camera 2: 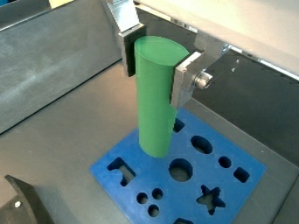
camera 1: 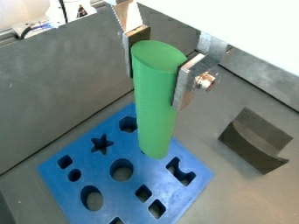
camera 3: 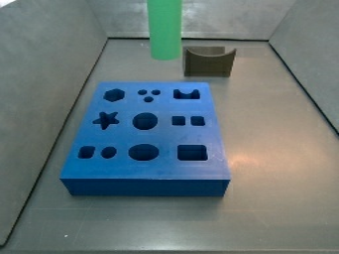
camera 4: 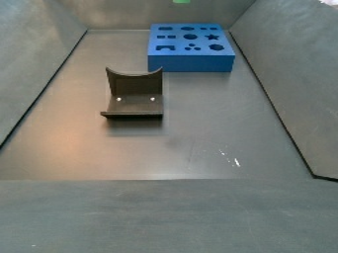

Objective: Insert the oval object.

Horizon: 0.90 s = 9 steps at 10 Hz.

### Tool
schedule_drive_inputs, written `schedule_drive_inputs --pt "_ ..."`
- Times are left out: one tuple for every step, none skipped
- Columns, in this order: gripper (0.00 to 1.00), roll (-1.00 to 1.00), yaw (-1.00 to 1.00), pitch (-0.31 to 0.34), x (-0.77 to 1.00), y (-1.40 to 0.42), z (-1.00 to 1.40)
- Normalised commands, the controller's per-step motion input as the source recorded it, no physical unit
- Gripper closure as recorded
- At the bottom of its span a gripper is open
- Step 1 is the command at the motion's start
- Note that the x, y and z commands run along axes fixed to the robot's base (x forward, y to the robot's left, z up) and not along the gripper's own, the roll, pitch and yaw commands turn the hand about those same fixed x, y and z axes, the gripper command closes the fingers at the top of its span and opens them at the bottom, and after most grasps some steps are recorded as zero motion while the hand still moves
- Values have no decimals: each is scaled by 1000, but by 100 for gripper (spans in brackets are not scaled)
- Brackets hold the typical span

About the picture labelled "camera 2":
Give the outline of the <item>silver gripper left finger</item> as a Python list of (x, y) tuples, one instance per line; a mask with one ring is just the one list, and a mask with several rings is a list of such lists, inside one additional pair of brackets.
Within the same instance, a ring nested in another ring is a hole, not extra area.
[(123, 65), (129, 77), (137, 74), (135, 42), (146, 35), (134, 0), (102, 0), (113, 22), (122, 51)]

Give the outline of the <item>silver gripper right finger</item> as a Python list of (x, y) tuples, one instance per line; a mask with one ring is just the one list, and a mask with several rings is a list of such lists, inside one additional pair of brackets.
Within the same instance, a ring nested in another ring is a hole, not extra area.
[(179, 62), (174, 70), (170, 103), (175, 109), (193, 98), (195, 88), (205, 90), (210, 86), (213, 75), (206, 70), (230, 49), (226, 42), (201, 31), (194, 45), (197, 51)]

